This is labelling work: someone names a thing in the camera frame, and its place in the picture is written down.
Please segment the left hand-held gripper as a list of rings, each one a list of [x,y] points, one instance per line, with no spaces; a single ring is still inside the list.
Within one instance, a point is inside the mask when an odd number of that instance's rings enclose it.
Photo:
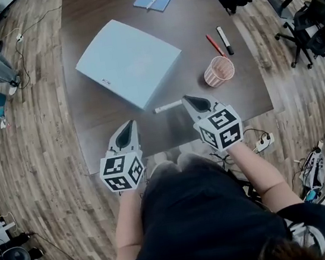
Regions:
[[[125,154],[113,151],[129,149]],[[100,179],[112,192],[135,190],[145,171],[137,122],[128,120],[112,135],[108,151],[100,160]]]

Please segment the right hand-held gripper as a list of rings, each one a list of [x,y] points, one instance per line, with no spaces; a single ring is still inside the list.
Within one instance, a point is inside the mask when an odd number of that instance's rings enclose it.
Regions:
[[[227,150],[243,139],[241,118],[231,105],[223,106],[212,95],[184,95],[182,104],[201,140],[217,151]],[[212,110],[216,111],[205,118],[205,111]]]

